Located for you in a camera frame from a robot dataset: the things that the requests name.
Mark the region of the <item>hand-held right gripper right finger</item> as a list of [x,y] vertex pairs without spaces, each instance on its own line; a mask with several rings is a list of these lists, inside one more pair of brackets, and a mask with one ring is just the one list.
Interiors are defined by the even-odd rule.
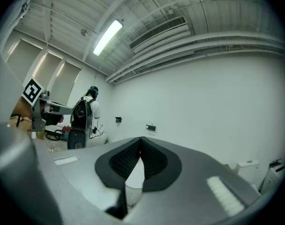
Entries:
[[143,137],[181,161],[181,172],[166,189],[143,192],[125,222],[134,225],[246,224],[260,198],[249,183],[211,156]]

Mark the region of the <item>white ceiling pipe run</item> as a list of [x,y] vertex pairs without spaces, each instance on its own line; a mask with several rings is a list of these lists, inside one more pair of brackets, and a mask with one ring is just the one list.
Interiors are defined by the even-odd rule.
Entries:
[[106,81],[118,84],[184,62],[236,53],[267,53],[285,57],[285,39],[247,31],[213,32],[181,38],[139,52]]

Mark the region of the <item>person's left forearm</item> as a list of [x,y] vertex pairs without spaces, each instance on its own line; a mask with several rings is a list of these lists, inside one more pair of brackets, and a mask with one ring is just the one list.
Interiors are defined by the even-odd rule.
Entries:
[[28,118],[30,120],[32,119],[33,116],[31,105],[23,97],[19,98],[18,102],[16,103],[12,111],[12,114],[17,114],[20,115],[22,118]]

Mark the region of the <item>window roller blind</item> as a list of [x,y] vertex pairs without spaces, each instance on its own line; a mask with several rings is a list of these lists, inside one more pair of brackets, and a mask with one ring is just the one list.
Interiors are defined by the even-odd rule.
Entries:
[[65,62],[57,73],[52,86],[50,99],[62,105],[66,105],[81,69],[69,62]]
[[42,48],[20,39],[8,52],[7,64],[18,80],[23,83],[34,60]]
[[57,66],[59,65],[61,57],[58,57],[52,53],[47,53],[39,61],[33,77],[46,89]]

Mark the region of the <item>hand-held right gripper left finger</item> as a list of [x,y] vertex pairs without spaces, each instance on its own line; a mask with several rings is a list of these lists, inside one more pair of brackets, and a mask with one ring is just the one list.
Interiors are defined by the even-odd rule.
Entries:
[[119,191],[106,187],[95,172],[99,156],[131,141],[132,138],[84,149],[52,152],[51,157],[68,182],[90,203],[106,211],[116,205]]

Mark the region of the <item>ceiling fluorescent light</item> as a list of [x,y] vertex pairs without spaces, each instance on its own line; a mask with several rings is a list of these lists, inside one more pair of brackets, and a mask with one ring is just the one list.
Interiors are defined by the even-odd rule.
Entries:
[[93,54],[99,56],[106,45],[122,27],[123,24],[119,20],[114,20],[98,41],[96,47],[93,50]]

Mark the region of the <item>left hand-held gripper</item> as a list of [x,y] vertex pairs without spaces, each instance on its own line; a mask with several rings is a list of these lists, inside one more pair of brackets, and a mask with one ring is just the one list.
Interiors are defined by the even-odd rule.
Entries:
[[49,99],[50,92],[31,78],[25,86],[22,97],[30,104],[32,128],[30,132],[41,132],[45,126],[57,125],[63,115],[73,112],[71,107],[55,103]]

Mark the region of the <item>plain brown cardboard carton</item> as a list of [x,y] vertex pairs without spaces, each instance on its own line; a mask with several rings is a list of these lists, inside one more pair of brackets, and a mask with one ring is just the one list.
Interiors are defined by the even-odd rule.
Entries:
[[27,135],[32,137],[32,121],[28,118],[22,118],[17,116],[10,117],[9,124],[11,127],[19,128],[20,130],[27,133]]

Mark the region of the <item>white wall-mounted device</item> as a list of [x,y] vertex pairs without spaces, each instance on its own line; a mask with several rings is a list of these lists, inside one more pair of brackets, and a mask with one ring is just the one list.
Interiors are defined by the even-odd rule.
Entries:
[[258,172],[259,165],[260,163],[257,160],[238,162],[236,164],[235,171],[238,176],[243,178],[248,183],[253,184]]

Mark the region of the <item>person's light grey shirt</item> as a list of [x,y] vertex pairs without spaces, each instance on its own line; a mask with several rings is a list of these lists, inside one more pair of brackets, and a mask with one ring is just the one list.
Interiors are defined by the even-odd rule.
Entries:
[[24,171],[17,164],[24,152],[19,149],[26,137],[7,126],[22,86],[0,54],[0,225],[35,225],[20,189]]

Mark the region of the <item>white box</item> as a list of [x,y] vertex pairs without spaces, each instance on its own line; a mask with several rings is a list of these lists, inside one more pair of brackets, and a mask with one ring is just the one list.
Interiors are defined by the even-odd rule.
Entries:
[[126,194],[127,206],[131,208],[135,207],[139,203],[142,197],[142,193],[143,193],[142,187],[131,187],[126,184],[125,194]]

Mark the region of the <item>dark grey rounded canister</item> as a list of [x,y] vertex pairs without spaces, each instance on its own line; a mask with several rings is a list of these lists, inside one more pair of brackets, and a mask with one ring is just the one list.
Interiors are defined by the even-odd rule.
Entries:
[[86,147],[86,133],[84,130],[71,129],[67,138],[67,149],[82,149]]

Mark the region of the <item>white ceiling air conditioner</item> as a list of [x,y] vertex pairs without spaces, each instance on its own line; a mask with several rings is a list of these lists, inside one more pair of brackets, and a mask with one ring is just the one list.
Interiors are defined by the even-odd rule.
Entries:
[[159,41],[186,31],[189,31],[188,22],[184,16],[178,16],[143,33],[129,44],[129,48],[132,52],[138,53]]

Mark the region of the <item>white cabinet with black top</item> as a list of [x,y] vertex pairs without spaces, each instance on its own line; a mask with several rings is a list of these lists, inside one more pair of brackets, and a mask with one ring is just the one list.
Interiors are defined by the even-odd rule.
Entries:
[[285,176],[285,165],[282,159],[277,159],[269,164],[268,172],[263,181],[260,194],[263,195],[270,189],[279,186]]

